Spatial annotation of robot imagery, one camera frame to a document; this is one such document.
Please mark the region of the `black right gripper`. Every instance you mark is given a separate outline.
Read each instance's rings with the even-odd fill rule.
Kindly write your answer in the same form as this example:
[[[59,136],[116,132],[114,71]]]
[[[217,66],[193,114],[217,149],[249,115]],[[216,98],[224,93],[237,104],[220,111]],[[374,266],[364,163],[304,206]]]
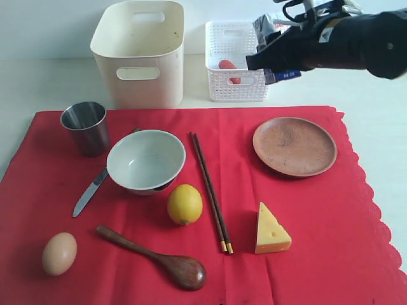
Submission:
[[[367,70],[385,79],[406,74],[406,10],[322,17],[316,24],[272,34],[246,56],[250,71],[309,71],[315,68]]]

